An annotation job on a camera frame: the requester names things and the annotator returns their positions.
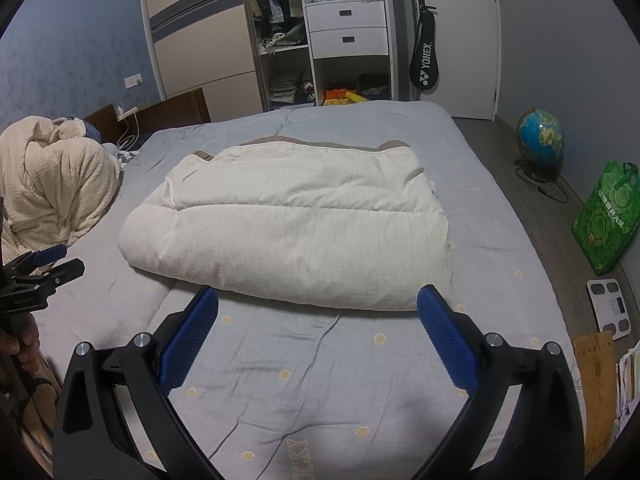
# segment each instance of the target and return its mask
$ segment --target finger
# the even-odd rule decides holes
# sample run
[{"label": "finger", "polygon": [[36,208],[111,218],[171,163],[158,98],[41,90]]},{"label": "finger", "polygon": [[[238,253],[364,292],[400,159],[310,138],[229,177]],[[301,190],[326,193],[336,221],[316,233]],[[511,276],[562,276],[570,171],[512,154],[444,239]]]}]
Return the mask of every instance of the finger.
[{"label": "finger", "polygon": [[36,339],[36,342],[32,345],[26,346],[18,354],[18,361],[21,363],[29,363],[38,358],[38,350],[40,350],[40,340]]},{"label": "finger", "polygon": [[9,378],[9,374],[4,369],[4,366],[0,364],[0,384],[4,384],[5,386],[11,383],[11,379]]},{"label": "finger", "polygon": [[33,317],[33,314],[29,314],[29,323],[27,327],[24,329],[24,331],[22,332],[22,342],[25,345],[29,346],[39,337],[40,337],[40,331],[38,330],[36,319]]},{"label": "finger", "polygon": [[14,355],[20,351],[20,343],[15,337],[0,329],[0,351]]},{"label": "finger", "polygon": [[22,369],[26,372],[36,373],[40,369],[40,362],[35,360],[22,365]]}]

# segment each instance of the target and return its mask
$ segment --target power strip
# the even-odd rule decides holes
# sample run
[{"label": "power strip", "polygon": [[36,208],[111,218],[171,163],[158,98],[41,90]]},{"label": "power strip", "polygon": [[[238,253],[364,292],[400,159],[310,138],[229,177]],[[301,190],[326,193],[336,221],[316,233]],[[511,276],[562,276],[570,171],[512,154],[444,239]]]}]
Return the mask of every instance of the power strip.
[{"label": "power strip", "polygon": [[138,111],[138,107],[134,106],[131,110],[128,110],[127,112],[124,112],[123,114],[120,114],[118,116],[118,120],[121,121],[126,117],[129,117],[130,115],[133,115],[134,113],[136,113]]}]

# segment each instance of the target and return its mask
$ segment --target paper stack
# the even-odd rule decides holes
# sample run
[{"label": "paper stack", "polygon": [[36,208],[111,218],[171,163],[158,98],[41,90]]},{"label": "paper stack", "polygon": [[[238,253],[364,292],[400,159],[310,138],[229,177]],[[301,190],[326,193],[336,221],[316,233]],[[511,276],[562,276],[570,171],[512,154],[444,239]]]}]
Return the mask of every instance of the paper stack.
[{"label": "paper stack", "polygon": [[640,342],[627,352],[618,363],[617,419],[613,429],[615,440],[640,402]]}]

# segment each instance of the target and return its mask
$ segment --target blue gripper pad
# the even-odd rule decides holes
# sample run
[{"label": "blue gripper pad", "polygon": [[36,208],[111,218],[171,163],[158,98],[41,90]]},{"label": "blue gripper pad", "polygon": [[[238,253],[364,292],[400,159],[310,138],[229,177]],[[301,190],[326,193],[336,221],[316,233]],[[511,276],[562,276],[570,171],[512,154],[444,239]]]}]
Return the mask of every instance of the blue gripper pad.
[{"label": "blue gripper pad", "polygon": [[171,316],[183,319],[159,356],[158,386],[165,396],[184,383],[218,316],[218,295],[210,286],[203,287],[183,312]]},{"label": "blue gripper pad", "polygon": [[417,299],[418,317],[449,377],[472,396],[478,389],[478,359],[469,347],[451,315],[454,313],[433,285],[421,288]]},{"label": "blue gripper pad", "polygon": [[43,267],[61,260],[66,256],[66,247],[63,244],[54,245],[33,253],[33,265]]}]

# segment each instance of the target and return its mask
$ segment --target bed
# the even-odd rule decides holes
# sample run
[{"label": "bed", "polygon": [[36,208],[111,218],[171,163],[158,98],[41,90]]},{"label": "bed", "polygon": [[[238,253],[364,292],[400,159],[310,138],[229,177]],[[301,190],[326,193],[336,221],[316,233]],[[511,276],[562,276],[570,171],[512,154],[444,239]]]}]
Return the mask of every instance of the bed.
[{"label": "bed", "polygon": [[[452,243],[452,307],[513,346],[558,342],[578,398],[579,374],[551,284],[511,205],[449,115],[427,102],[277,110],[154,134],[125,171],[110,210],[68,257],[82,279],[37,313],[42,348],[62,376],[76,343],[126,344],[152,332],[196,291],[129,267],[116,246],[128,214],[186,155],[258,137],[378,146],[404,140],[437,185]],[[478,463],[506,430],[512,388]],[[122,392],[143,457],[160,465]],[[220,292],[220,312],[170,400],[204,453],[230,479],[408,479],[455,419],[454,387],[415,312],[370,312]]]}]

